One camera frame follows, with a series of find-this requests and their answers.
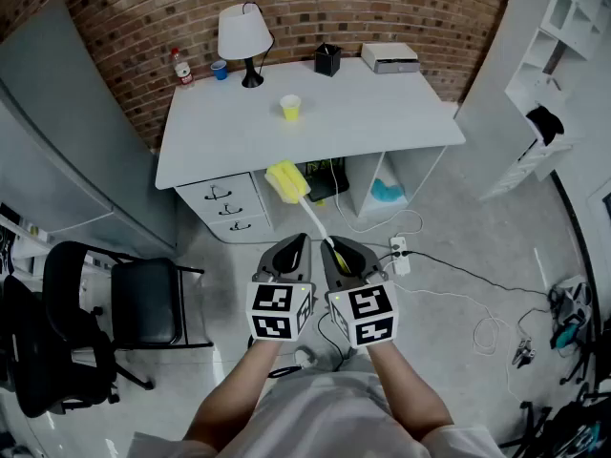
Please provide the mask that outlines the black square pen holder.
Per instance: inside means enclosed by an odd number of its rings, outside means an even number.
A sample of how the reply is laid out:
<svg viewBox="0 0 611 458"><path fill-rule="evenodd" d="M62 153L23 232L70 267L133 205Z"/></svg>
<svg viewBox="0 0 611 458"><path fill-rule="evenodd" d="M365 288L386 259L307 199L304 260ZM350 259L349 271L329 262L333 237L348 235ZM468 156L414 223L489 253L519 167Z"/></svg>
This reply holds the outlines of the black square pen holder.
<svg viewBox="0 0 611 458"><path fill-rule="evenodd" d="M314 72L332 77L340 69L342 48L322 43L314 53Z"/></svg>

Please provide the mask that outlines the grey cabinet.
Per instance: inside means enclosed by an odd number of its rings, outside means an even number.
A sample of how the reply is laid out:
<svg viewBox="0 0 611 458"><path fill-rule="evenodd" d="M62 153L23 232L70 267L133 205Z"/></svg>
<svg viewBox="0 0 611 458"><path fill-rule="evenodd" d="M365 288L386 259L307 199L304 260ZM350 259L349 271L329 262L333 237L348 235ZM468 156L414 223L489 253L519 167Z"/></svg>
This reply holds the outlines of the grey cabinet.
<svg viewBox="0 0 611 458"><path fill-rule="evenodd" d="M0 201L58 240L173 257L177 201L62 0L0 43Z"/></svg>

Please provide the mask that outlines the heap of black equipment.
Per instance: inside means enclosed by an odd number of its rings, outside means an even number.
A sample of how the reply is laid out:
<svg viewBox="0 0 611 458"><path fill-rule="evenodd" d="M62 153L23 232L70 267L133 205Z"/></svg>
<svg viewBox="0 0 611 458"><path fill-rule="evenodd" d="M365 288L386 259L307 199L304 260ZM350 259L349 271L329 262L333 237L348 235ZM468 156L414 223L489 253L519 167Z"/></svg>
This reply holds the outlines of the heap of black equipment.
<svg viewBox="0 0 611 458"><path fill-rule="evenodd" d="M550 347L579 353L560 385L574 381L578 396L559 411L522 401L523 434L499 445L511 458L611 458L611 318L600 321L594 291L582 276L561 281L547 295Z"/></svg>

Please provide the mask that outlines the yellow sponge brush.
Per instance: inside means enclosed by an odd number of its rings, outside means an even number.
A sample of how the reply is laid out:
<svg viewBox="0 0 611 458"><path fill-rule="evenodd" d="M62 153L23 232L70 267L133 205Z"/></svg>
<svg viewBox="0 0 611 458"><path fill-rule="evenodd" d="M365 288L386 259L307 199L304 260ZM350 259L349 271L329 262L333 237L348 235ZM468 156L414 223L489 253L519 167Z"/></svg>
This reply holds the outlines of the yellow sponge brush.
<svg viewBox="0 0 611 458"><path fill-rule="evenodd" d="M325 226L321 223L317 215L306 201L306 195L311 189L305 177L302 175L296 165L289 161L283 160L279 163L269 166L264 174L266 181L280 196L282 202L288 204L299 204L309 215L315 226L317 227L323 241L331 248L331 251L338 261L341 270L349 275L350 271L344 257L335 247L334 241L328 235Z"/></svg>

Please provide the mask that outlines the person's right forearm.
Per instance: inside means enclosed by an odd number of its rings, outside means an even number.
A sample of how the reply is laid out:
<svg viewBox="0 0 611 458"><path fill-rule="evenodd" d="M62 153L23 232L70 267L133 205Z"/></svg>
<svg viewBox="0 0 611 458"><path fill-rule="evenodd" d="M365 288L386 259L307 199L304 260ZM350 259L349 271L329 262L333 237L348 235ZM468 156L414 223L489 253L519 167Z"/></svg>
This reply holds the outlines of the person's right forearm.
<svg viewBox="0 0 611 458"><path fill-rule="evenodd" d="M417 374L393 342L367 347L393 418L421 441L453 418L439 395Z"/></svg>

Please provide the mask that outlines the black cap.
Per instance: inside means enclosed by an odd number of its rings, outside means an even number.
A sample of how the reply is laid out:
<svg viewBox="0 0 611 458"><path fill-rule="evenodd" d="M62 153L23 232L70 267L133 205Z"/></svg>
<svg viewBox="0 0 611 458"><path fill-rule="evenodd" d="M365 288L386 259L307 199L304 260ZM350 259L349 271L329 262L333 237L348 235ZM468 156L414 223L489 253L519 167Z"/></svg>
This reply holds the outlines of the black cap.
<svg viewBox="0 0 611 458"><path fill-rule="evenodd" d="M564 135L564 126L560 119L543 105L538 105L530 111L526 118L536 126L545 146L549 146L557 135Z"/></svg>

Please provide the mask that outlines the clear bottle with red label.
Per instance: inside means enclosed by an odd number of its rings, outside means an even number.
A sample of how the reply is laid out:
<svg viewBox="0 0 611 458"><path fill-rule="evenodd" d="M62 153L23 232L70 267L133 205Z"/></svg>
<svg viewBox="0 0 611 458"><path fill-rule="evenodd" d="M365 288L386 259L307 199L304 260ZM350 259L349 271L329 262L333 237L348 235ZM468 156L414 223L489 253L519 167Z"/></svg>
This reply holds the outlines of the clear bottle with red label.
<svg viewBox="0 0 611 458"><path fill-rule="evenodd" d="M194 76L186 58L180 53L178 48L171 50L173 68L182 87L192 87L194 85Z"/></svg>

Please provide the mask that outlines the blue cloth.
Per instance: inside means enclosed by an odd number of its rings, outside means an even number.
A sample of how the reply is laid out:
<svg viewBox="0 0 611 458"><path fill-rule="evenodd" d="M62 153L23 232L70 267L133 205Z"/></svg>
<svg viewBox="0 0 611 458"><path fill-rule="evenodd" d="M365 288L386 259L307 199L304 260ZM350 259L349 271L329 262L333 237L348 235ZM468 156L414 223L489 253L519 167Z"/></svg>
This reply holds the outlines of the blue cloth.
<svg viewBox="0 0 611 458"><path fill-rule="evenodd" d="M387 185L381 178L373 181L370 192L373 198L384 203L394 203L405 199L404 189L400 184Z"/></svg>

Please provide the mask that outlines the white power strip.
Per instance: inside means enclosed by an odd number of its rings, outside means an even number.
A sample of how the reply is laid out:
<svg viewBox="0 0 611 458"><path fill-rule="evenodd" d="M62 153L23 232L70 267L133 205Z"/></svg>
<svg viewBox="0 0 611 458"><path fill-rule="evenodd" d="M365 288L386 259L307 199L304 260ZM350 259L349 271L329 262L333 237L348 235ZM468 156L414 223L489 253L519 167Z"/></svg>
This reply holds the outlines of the white power strip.
<svg viewBox="0 0 611 458"><path fill-rule="evenodd" d="M406 276L411 272L407 241L403 236L390 239L390 251L392 254L391 266L397 276Z"/></svg>

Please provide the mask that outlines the yellow paper cup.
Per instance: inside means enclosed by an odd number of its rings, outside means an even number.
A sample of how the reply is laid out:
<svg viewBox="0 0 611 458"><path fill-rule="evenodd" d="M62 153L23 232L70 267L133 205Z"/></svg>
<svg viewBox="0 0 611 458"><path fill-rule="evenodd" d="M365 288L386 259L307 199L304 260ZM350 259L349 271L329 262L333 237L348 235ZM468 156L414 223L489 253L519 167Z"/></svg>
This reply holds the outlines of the yellow paper cup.
<svg viewBox="0 0 611 458"><path fill-rule="evenodd" d="M299 117L302 100L298 95L288 94L281 98L280 105L287 121L296 121Z"/></svg>

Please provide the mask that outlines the white desk drawer unit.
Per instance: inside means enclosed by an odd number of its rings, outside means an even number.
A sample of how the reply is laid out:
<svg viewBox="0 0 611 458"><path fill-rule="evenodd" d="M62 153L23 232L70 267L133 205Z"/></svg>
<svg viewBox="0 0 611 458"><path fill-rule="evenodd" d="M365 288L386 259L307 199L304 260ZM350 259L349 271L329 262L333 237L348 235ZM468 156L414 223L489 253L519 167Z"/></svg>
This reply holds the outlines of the white desk drawer unit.
<svg viewBox="0 0 611 458"><path fill-rule="evenodd" d="M183 185L176 191L210 231L223 241L255 242L272 233L249 173Z"/></svg>

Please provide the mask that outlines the person's white shirt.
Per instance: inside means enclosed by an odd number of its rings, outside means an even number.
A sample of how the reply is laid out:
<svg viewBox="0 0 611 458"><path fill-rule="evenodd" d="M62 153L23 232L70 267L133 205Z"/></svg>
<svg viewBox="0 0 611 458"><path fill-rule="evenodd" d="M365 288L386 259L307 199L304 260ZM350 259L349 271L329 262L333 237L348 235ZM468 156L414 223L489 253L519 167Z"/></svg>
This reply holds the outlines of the person's white shirt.
<svg viewBox="0 0 611 458"><path fill-rule="evenodd" d="M390 415L379 379L339 371L287 377L222 450L135 434L127 458L505 458L485 427L444 426L417 441Z"/></svg>

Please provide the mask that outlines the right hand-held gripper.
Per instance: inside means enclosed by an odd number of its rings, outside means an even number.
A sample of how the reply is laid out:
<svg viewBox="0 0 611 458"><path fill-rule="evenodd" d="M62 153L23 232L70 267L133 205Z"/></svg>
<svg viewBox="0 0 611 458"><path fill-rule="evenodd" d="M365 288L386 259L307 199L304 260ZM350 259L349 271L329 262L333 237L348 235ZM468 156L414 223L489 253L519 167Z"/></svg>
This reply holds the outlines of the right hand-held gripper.
<svg viewBox="0 0 611 458"><path fill-rule="evenodd" d="M333 236L321 242L327 304L333 323L351 348L392 341L399 308L395 286L378 256L353 239Z"/></svg>

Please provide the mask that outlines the white shelf unit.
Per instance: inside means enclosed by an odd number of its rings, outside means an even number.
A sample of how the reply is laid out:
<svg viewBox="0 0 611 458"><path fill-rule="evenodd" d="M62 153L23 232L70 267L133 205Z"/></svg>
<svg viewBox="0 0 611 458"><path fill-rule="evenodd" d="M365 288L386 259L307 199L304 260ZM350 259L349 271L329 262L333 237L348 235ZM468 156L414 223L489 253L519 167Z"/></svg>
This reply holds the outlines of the white shelf unit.
<svg viewBox="0 0 611 458"><path fill-rule="evenodd" d="M509 0L509 28L499 31L499 84L508 117L499 131L509 139L507 158L496 159L499 171L483 198L503 195L530 174L545 178L560 158L583 141L585 132L569 102L578 94L603 34L611 23L611 0ZM543 105L564 126L545 146L526 115Z"/></svg>

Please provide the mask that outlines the white shade table lamp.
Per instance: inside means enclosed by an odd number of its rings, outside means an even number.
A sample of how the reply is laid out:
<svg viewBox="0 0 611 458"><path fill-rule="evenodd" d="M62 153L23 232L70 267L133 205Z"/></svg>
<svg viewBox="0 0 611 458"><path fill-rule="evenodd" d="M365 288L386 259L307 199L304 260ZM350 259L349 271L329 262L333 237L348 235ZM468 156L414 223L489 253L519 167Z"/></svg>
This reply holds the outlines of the white shade table lamp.
<svg viewBox="0 0 611 458"><path fill-rule="evenodd" d="M255 68L253 58L271 50L275 37L269 31L259 6L254 2L234 5L219 15L218 55L226 61L243 60L245 88L257 88L263 84L261 73Z"/></svg>

